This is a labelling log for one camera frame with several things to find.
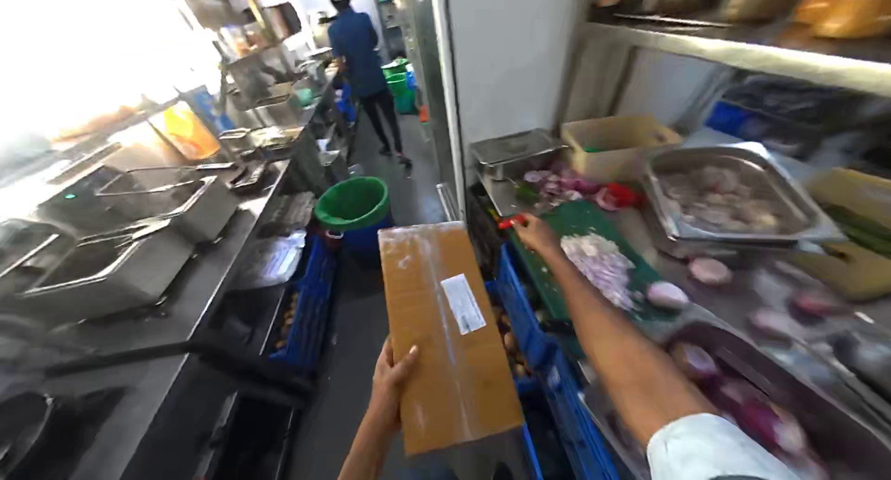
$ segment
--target white sleeve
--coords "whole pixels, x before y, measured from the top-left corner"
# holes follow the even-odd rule
[[[658,430],[647,444],[652,480],[751,476],[797,480],[786,466],[722,417],[697,414]]]

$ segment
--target blue shirt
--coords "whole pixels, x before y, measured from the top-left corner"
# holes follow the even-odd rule
[[[335,57],[347,59],[347,78],[359,97],[368,97],[387,89],[381,58],[374,51],[378,33],[368,13],[347,8],[328,27],[328,39]]]

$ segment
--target person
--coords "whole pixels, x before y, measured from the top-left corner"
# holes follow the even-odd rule
[[[350,85],[353,86],[353,92],[359,97],[362,108],[368,114],[374,133],[383,144],[380,153],[391,155],[378,111],[384,115],[389,124],[399,162],[406,166],[411,165],[411,160],[402,150],[402,135],[395,119],[395,103],[381,69],[381,58],[375,52],[378,33],[374,30],[372,19],[368,13],[354,11],[349,0],[330,1],[338,12],[337,18],[328,27],[331,51],[337,57],[341,71],[346,74]]]
[[[563,253],[560,239],[547,222],[531,215],[526,219],[525,226],[514,222],[519,239],[544,260],[560,286],[585,356],[631,435],[646,449],[652,480],[797,479],[784,463],[720,417],[667,353],[600,294]],[[384,345],[378,365],[389,377],[375,370],[372,404],[340,480],[374,477],[356,473],[357,458],[367,456],[365,463],[373,464],[385,456],[388,435],[378,431],[375,436],[373,430],[398,422],[401,384],[410,376],[416,354],[413,348],[413,355],[394,365],[392,349],[388,342]],[[378,421],[385,425],[374,427]],[[383,445],[375,442],[383,450],[369,446],[369,436],[386,441]]]

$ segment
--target blue crate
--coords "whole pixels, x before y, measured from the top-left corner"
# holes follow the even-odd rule
[[[495,283],[486,284],[486,289],[497,292],[496,300],[510,318],[519,349],[529,367],[543,379],[544,394],[575,477],[618,480],[603,437],[578,400],[579,386],[569,362],[557,341],[542,331],[532,312],[507,244],[501,249]]]
[[[288,295],[297,292],[294,323],[284,348],[269,355],[300,372],[311,372],[322,353],[328,309],[337,267],[335,255],[325,247],[320,236],[309,240],[309,261],[303,276],[291,283]]]
[[[539,383],[537,379],[532,377],[522,377],[514,381],[517,384],[517,393],[524,395],[539,391]],[[532,443],[532,436],[529,434],[529,427],[523,423],[523,443],[526,445],[527,458],[529,459],[529,473],[535,480],[544,480],[542,475],[542,467],[538,463],[538,454],[536,447]]]
[[[557,343],[548,337],[532,312],[529,298],[510,258],[508,244],[502,245],[498,258],[496,287],[502,307],[510,318],[510,329],[517,337],[519,350],[532,370],[544,369],[551,360]]]
[[[551,368],[544,374],[544,379],[544,394],[567,445],[576,478],[618,480],[603,435],[578,399],[578,383],[562,351],[554,352]]]

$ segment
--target green cutting board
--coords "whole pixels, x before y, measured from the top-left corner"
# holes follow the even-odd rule
[[[634,269],[629,270],[630,283],[628,288],[632,292],[641,292],[646,295],[647,287],[651,283],[661,280],[659,273],[647,264],[640,255],[634,251],[628,244],[627,240],[613,225],[612,221],[607,219],[606,213],[600,208],[594,206],[589,201],[576,200],[563,203],[551,212],[541,216],[543,220],[551,224],[554,231],[559,236],[572,235],[590,235],[596,233],[598,235],[612,240],[616,243],[619,250],[634,263]],[[569,320],[569,313],[566,311],[566,303],[563,301],[563,293],[560,287],[553,280],[551,272],[548,270],[544,261],[537,254],[527,249],[522,242],[519,241],[517,232],[510,230],[510,240],[518,249],[520,260],[523,268],[526,269],[527,276],[536,286],[538,294],[542,298],[544,306],[548,310],[551,319]],[[676,312],[667,311],[657,308],[647,302],[645,299],[635,301],[639,309],[626,310],[633,321],[653,321],[667,320],[676,316]]]

